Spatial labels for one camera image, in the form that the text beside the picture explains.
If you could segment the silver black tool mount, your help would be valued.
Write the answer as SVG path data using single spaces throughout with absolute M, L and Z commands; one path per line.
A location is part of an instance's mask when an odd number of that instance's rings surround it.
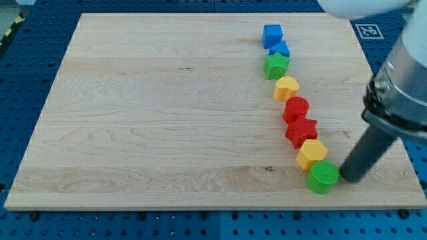
M 426 66 L 398 38 L 364 94 L 362 118 L 379 130 L 426 143 Z

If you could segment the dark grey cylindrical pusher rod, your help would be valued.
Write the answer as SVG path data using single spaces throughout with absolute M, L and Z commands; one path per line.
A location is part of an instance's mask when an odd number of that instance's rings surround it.
M 342 178 L 357 183 L 395 142 L 396 136 L 369 125 L 340 167 Z

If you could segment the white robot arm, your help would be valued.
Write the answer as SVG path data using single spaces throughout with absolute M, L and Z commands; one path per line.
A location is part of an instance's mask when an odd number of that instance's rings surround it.
M 369 126 L 340 167 L 359 182 L 397 138 L 426 143 L 426 0 L 417 3 L 381 68 L 366 87 Z

